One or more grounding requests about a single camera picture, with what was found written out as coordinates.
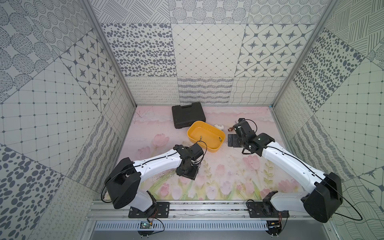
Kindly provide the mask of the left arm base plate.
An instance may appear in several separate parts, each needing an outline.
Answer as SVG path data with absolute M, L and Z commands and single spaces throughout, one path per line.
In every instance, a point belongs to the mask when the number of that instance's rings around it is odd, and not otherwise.
M 137 208 L 131 207 L 129 212 L 129 218 L 130 219 L 140 219 L 140 218 L 166 219 L 169 217 L 169 211 L 170 211 L 170 202 L 157 202 L 145 212 L 142 212 Z

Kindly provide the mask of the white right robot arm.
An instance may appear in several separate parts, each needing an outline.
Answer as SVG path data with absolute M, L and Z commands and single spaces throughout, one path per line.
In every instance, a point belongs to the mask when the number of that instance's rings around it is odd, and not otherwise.
M 241 148 L 243 155 L 256 154 L 272 162 L 302 189 L 300 192 L 271 191 L 263 198 L 264 209 L 307 213 L 318 222 L 326 223 L 344 203 L 341 178 L 318 170 L 294 156 L 266 133 L 257 134 L 247 119 L 228 129 L 228 146 Z

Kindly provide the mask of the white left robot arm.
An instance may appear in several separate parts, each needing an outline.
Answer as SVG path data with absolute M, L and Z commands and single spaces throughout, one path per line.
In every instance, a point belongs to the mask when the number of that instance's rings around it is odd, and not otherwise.
M 164 154 L 145 160 L 124 158 L 106 178 L 101 200 L 113 204 L 115 209 L 130 206 L 151 217 L 158 209 L 157 200 L 149 191 L 141 190 L 140 185 L 168 170 L 175 170 L 179 177 L 195 180 L 206 152 L 195 143 L 190 147 L 175 145 Z

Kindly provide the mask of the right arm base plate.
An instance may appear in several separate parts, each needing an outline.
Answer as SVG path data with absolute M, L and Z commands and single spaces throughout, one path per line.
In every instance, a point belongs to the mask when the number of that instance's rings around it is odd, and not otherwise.
M 277 211 L 271 204 L 265 202 L 248 200 L 246 201 L 246 207 L 250 218 L 284 219 L 290 217 L 288 211 Z

